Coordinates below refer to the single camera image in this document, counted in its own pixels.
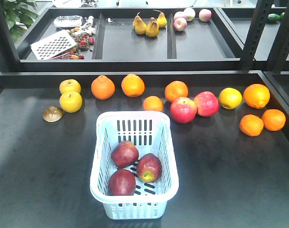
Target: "white container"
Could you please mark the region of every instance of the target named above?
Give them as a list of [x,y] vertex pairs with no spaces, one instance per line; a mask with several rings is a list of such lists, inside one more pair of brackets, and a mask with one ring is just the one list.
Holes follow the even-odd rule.
[[[155,111],[106,112],[97,119],[97,142],[90,178],[92,195],[103,203],[111,219],[157,219],[164,214],[167,201],[179,187],[174,147],[167,115]],[[132,141],[139,150],[139,158],[147,153],[159,157],[161,178],[155,183],[142,182],[135,164],[126,169],[136,176],[133,196],[108,196],[108,180],[117,170],[111,153],[119,142]]]

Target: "black tray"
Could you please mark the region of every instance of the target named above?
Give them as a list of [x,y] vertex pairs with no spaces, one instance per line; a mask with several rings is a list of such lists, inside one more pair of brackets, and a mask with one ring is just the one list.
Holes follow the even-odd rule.
[[279,74],[265,72],[265,74],[289,105],[289,72],[282,71]]
[[[261,71],[135,72],[146,90],[128,98],[120,88],[129,72],[0,74],[0,228],[289,228],[289,106]],[[105,74],[116,85],[108,100],[94,99],[90,84]],[[59,105],[59,83],[75,78],[82,85],[84,105],[47,123],[42,113]],[[189,86],[189,97],[227,86],[241,92],[263,83],[271,92],[267,108],[285,112],[278,132],[263,130],[249,137],[239,130],[245,114],[262,110],[245,103],[235,110],[220,108],[210,117],[188,124],[171,118],[179,174],[179,190],[160,219],[114,221],[89,190],[97,117],[106,111],[142,110],[149,95],[163,101],[164,87],[173,80]],[[169,115],[169,103],[164,113]]]
[[[250,24],[252,21],[252,16],[255,8],[218,8],[222,13],[223,17],[226,18],[228,24],[236,32],[237,36],[244,44]],[[270,13],[281,14],[286,10],[285,7],[272,8]],[[261,39],[259,41],[256,53],[256,69],[264,69],[264,63],[268,58],[269,52],[271,50],[272,44],[278,32],[280,26],[280,21],[277,23],[266,23]],[[284,66],[285,69],[289,68],[289,55],[287,57],[287,63]]]
[[[175,32],[173,15],[183,8],[162,10],[168,20],[157,38],[139,36],[132,28],[135,15],[140,12],[145,22],[158,17],[149,8],[49,8],[40,15],[33,26],[16,45],[23,71],[160,71],[237,69],[242,44],[216,8],[210,22],[200,22],[201,8],[194,8],[196,18],[183,32]],[[53,25],[57,16],[94,16],[97,34],[93,52],[83,52],[86,60],[37,60],[30,44],[59,31]]]

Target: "white grater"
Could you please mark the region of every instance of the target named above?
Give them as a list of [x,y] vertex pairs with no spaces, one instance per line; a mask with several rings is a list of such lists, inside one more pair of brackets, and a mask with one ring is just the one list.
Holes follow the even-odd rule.
[[68,32],[61,30],[31,44],[30,47],[37,59],[46,60],[60,54],[61,52],[71,49],[76,45],[77,43]]

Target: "brown mushroom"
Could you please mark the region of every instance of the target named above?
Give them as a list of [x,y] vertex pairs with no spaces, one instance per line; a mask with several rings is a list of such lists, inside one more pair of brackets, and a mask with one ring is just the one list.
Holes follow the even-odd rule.
[[43,119],[49,123],[58,121],[64,115],[62,108],[50,106],[43,112]]

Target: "orange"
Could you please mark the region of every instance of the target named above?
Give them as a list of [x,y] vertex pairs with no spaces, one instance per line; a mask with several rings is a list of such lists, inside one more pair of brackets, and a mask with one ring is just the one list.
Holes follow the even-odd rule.
[[143,94],[145,85],[138,75],[128,74],[122,80],[121,88],[126,96],[137,97]]
[[263,130],[263,121],[256,115],[245,115],[240,123],[240,130],[248,136],[258,136]]
[[93,95],[99,100],[106,100],[115,93],[115,84],[105,75],[93,80],[91,87]]
[[174,81],[165,87],[164,95],[169,102],[173,102],[178,97],[187,97],[188,88],[184,82]]
[[262,109],[270,100],[270,92],[265,85],[252,84],[244,90],[243,98],[248,106]]
[[143,101],[143,109],[148,111],[159,111],[163,110],[163,103],[157,96],[149,96]]
[[285,114],[278,109],[268,109],[261,117],[264,128],[269,131],[279,131],[286,123]]

